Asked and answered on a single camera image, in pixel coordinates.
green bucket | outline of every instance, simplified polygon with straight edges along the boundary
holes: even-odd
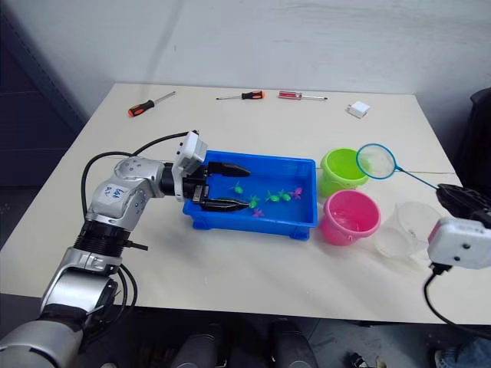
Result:
[[[321,194],[330,196],[338,190],[355,189],[368,180],[356,163],[356,152],[351,148],[338,148],[326,153],[321,161],[322,175],[318,183]]]

orange screwdriver handle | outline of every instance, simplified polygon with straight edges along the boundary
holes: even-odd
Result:
[[[135,106],[131,107],[128,110],[128,115],[130,115],[131,117],[137,117],[138,115],[141,115],[142,113],[144,113],[145,111],[151,109],[154,106],[155,106],[155,104],[153,103],[153,101],[152,100],[148,100],[145,103],[140,103],[138,105],[135,105]]]
[[[264,98],[266,93],[263,90],[254,90],[253,92],[249,92],[247,94],[242,94],[243,100],[259,100],[260,98]]]

white table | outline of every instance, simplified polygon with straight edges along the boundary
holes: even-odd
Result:
[[[165,103],[130,119],[127,108],[176,90]],[[84,164],[108,150],[133,151],[158,136],[199,129],[211,150],[320,161],[332,148],[384,143],[405,169],[434,183],[459,184],[453,168],[422,114],[408,95],[326,93],[328,102],[280,100],[277,91],[260,101],[215,97],[243,90],[116,84],[60,161],[0,252],[0,291],[40,297],[66,247],[83,223],[80,177]],[[363,120],[344,108],[356,100],[372,106]],[[177,141],[145,156],[170,160]],[[87,197],[106,179],[117,158],[94,165]],[[381,207],[384,219],[396,202],[416,200],[446,211],[434,192],[396,173],[360,188]],[[438,322],[421,287],[430,274],[424,261],[380,256],[372,241],[350,247],[326,244],[317,229],[309,241],[227,230],[197,231],[173,198],[149,202],[131,239],[148,252],[127,249],[124,263],[138,280],[138,305],[213,311],[288,314],[354,320]],[[461,323],[491,323],[491,271],[452,270],[435,281],[435,305]]]

robotic arm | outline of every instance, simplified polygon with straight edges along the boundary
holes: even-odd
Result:
[[[107,324],[118,286],[111,276],[121,266],[123,249],[147,250],[128,238],[149,199],[176,196],[207,211],[248,207],[236,199],[208,197],[208,176],[248,176],[250,172],[229,163],[204,166],[206,148],[197,134],[189,132],[174,164],[133,156],[116,165],[113,175],[96,188],[81,232],[44,293],[40,317],[0,341],[0,366],[69,366],[85,335]]]

white charger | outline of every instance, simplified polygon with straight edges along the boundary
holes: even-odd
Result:
[[[364,117],[369,110],[370,105],[367,105],[361,101],[356,101],[352,105],[348,105],[348,108],[346,109],[347,112],[349,112],[354,117],[357,117],[358,119]]]

